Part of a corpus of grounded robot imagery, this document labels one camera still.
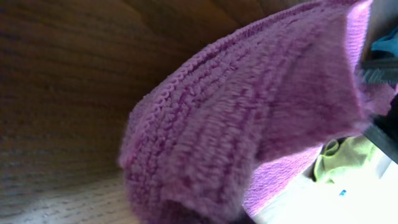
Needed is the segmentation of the purple cloth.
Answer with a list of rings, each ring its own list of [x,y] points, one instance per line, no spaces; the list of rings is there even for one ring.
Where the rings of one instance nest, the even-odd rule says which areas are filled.
[[[138,102],[119,165],[141,223],[231,223],[278,163],[299,170],[394,93],[361,83],[371,1],[309,1],[206,46]]]

